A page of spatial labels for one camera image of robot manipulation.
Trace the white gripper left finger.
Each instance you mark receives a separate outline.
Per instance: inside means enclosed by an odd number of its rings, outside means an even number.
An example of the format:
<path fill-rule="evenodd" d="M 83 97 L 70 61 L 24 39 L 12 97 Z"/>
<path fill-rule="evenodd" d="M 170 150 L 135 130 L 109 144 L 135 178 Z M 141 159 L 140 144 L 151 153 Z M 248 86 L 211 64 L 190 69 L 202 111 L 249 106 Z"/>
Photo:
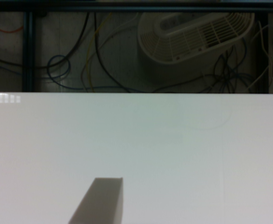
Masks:
<path fill-rule="evenodd" d="M 122 224 L 123 179 L 96 178 L 68 224 Z"/>

